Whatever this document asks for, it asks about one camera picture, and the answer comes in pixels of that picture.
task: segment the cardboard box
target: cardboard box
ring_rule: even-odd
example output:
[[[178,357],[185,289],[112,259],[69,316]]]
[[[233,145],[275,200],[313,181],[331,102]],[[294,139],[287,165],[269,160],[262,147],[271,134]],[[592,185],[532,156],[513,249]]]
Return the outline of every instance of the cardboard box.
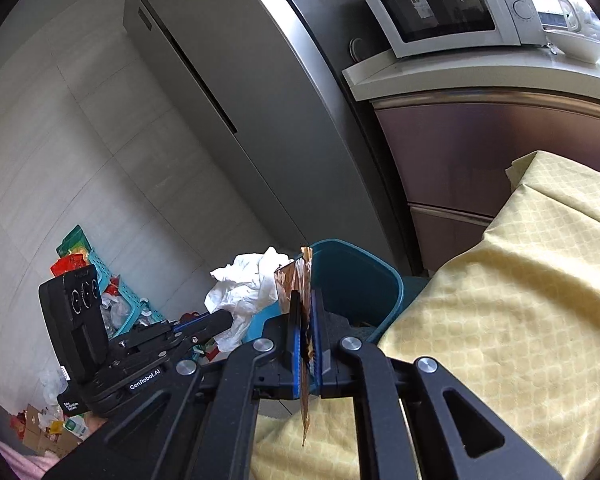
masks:
[[[58,458],[64,458],[81,443],[78,437],[65,428],[57,435],[40,430],[38,413],[40,412],[30,404],[27,406],[27,421],[22,439],[22,443],[37,455],[43,456],[46,451],[51,451]]]

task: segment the microwave knob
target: microwave knob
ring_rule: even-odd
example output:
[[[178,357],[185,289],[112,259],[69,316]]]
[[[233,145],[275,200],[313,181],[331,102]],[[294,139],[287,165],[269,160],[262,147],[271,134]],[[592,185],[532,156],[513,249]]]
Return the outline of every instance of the microwave knob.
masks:
[[[513,4],[513,11],[523,20],[530,20],[534,15],[534,10],[528,3],[521,0]]]

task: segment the white countertop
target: white countertop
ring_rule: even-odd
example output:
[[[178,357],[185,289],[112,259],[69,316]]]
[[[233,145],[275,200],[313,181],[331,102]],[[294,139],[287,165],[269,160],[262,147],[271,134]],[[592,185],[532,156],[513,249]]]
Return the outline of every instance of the white countertop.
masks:
[[[342,72],[356,101],[448,88],[516,87],[600,100],[600,62],[547,48],[476,48],[398,60],[387,50]]]

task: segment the crumpled paper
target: crumpled paper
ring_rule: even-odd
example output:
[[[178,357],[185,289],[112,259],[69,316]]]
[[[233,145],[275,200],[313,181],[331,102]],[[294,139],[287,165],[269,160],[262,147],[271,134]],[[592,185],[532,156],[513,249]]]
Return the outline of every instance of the crumpled paper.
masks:
[[[222,308],[234,316],[231,328],[214,337],[221,352],[240,346],[253,316],[278,300],[274,273],[291,261],[270,247],[264,254],[240,254],[232,265],[211,272],[218,282],[206,295],[206,309]]]

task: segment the yellow patterned tablecloth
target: yellow patterned tablecloth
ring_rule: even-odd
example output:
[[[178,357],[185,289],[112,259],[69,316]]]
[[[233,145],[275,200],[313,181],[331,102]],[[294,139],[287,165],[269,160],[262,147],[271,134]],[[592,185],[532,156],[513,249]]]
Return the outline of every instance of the yellow patterned tablecloth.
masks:
[[[514,192],[482,241],[445,264],[380,341],[438,359],[566,480],[600,457],[600,173],[537,152],[507,170]],[[355,479],[350,399],[259,417],[258,479]]]

